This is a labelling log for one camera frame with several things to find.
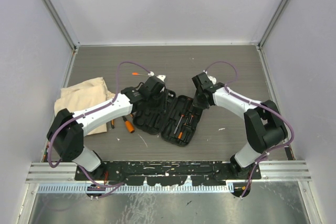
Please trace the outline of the black handled claw hammer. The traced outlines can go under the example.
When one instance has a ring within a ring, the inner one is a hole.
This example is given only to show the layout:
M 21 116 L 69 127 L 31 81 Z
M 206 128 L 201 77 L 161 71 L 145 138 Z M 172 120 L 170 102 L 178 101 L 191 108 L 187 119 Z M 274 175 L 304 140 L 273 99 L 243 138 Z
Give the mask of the black handled claw hammer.
M 173 91 L 168 91 L 168 97 L 169 98 L 174 98 L 174 97 L 176 97 L 176 94 L 175 94 L 175 92 L 173 92 Z

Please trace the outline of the black handled large screwdriver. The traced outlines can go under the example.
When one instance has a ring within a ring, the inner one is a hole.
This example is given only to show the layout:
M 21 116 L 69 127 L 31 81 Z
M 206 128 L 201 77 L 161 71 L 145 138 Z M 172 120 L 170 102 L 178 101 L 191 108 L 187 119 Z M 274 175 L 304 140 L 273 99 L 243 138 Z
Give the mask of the black handled large screwdriver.
M 182 128 L 183 128 L 183 125 L 185 123 L 185 119 L 186 119 L 186 116 L 184 114 L 181 115 L 179 121 L 178 121 L 178 124 L 174 130 L 174 135 L 176 136 L 176 138 L 178 140 L 181 139 L 182 137 Z

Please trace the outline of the black plastic tool case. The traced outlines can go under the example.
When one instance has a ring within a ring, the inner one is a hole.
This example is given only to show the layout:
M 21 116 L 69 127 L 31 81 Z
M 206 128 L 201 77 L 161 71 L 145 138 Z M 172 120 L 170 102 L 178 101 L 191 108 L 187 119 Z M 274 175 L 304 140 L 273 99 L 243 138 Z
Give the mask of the black plastic tool case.
M 165 90 L 164 100 L 161 105 L 152 108 L 147 107 L 135 112 L 133 125 L 148 134 L 158 134 L 163 140 L 171 144 L 185 147 L 189 145 L 196 132 L 203 110 L 193 107 L 193 99 L 191 97 L 176 95 L 174 98 L 169 98 L 168 91 L 171 90 Z M 183 125 L 182 137 L 178 140 L 174 135 L 174 130 L 182 114 L 186 116 L 186 119 L 190 118 L 192 114 L 194 118 L 189 129 Z

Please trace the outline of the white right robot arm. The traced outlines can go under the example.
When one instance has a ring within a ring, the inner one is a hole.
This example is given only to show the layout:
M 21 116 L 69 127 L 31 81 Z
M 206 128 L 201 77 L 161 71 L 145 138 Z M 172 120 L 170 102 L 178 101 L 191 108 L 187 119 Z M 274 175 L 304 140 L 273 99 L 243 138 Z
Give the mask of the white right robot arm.
M 210 106 L 225 108 L 244 120 L 247 143 L 230 158 L 229 170 L 241 179 L 255 161 L 288 137 L 283 118 L 274 102 L 249 99 L 230 89 L 206 72 L 192 78 L 196 87 L 193 106 L 202 110 Z

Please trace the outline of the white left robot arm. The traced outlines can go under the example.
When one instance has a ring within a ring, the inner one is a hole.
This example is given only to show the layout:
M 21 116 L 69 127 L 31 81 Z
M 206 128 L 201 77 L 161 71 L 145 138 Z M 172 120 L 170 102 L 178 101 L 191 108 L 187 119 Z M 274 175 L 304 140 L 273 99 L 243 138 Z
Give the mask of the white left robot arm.
M 74 162 L 84 168 L 93 180 L 101 179 L 106 172 L 106 164 L 96 152 L 84 145 L 84 137 L 114 119 L 161 105 L 165 94 L 165 79 L 165 75 L 151 76 L 139 88 L 125 88 L 113 99 L 88 109 L 76 112 L 60 110 L 47 133 L 47 159 L 50 167 L 58 165 L 51 161 L 51 152 L 55 150 L 60 161 Z

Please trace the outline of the orange black pliers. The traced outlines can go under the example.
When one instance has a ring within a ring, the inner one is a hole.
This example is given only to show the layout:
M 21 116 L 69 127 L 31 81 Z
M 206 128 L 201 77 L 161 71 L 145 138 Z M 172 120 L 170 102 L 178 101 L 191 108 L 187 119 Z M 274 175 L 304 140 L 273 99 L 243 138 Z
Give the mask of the orange black pliers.
M 131 134 L 134 133 L 135 132 L 135 128 L 134 128 L 133 124 L 127 119 L 127 117 L 126 116 L 122 116 L 121 118 L 123 119 L 125 127 L 128 130 L 128 132 L 131 133 Z M 112 129 L 115 129 L 114 120 L 110 121 L 110 125 L 111 125 Z

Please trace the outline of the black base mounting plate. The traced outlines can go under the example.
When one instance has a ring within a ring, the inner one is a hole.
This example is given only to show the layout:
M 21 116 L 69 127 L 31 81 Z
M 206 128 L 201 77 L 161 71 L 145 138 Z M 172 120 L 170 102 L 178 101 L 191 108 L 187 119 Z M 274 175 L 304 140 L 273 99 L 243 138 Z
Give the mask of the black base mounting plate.
M 106 162 L 104 170 L 91 173 L 95 181 L 109 184 L 124 182 L 129 186 L 183 185 L 190 179 L 192 186 L 225 185 L 227 180 L 247 180 L 252 166 L 233 174 L 229 162 L 224 161 L 112 161 Z

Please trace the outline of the beige cloth bag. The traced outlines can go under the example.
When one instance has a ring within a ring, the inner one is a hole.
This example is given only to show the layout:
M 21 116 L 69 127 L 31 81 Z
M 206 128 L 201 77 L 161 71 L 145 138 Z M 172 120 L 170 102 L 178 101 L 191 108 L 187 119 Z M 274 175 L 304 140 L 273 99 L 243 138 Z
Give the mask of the beige cloth bag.
M 60 98 L 54 104 L 54 114 L 62 109 L 69 112 L 88 109 L 109 99 L 115 94 L 110 92 L 103 77 L 86 80 L 74 86 L 62 88 Z

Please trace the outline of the orange handled thin pick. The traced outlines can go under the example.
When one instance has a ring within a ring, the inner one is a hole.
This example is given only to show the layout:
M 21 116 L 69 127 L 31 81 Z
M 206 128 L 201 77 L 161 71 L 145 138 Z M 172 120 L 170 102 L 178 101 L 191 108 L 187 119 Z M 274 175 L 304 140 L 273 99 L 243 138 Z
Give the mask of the orange handled thin pick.
M 149 76 L 150 73 L 137 73 L 137 72 L 133 72 L 132 75 L 133 76 Z

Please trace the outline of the aluminium front rail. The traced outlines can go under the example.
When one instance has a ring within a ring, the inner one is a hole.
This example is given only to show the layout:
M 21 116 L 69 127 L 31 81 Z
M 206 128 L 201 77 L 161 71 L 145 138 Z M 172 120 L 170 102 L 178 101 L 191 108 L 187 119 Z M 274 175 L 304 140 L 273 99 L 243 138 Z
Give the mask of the aluminium front rail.
M 267 182 L 308 182 L 311 175 L 304 161 L 261 161 L 254 170 L 253 179 Z M 47 163 L 32 163 L 26 183 L 70 183 L 86 180 L 86 176 L 74 163 L 60 163 L 56 168 L 51 168 Z

